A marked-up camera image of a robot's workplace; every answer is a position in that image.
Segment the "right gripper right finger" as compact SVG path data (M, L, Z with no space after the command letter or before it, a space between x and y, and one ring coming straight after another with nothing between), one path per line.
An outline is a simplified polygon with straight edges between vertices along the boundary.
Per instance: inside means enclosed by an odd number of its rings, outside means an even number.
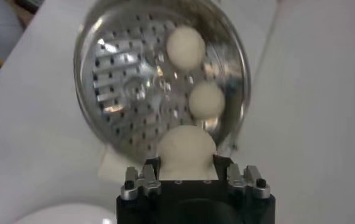
M250 191L253 198L266 200L271 196L271 187L262 178L256 166L246 166L240 170L237 163L229 157L213 156L214 167L219 180L226 181L231 190L247 194Z

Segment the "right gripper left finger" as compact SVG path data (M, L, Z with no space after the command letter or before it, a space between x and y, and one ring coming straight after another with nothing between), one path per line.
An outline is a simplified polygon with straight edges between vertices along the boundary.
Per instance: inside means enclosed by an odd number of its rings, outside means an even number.
M160 158L148 159L142 167L141 173L130 166L125 172L125 182L121 187L122 200L135 200L140 193L149 197L161 193L161 182L158 179L160 171Z

